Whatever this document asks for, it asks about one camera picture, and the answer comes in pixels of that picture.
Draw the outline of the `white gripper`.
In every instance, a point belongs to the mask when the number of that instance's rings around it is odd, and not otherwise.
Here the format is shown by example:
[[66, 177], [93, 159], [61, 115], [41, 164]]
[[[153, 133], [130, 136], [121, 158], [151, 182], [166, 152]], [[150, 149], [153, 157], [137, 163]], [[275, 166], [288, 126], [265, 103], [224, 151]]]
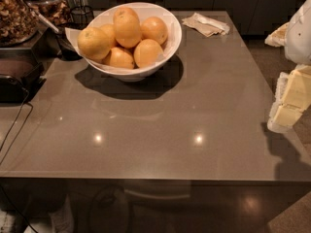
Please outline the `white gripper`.
[[284, 23], [264, 42], [271, 47], [285, 46], [285, 56], [297, 65], [289, 74], [281, 72], [277, 80], [267, 128], [286, 133], [311, 105], [311, 0], [306, 0], [289, 23]]

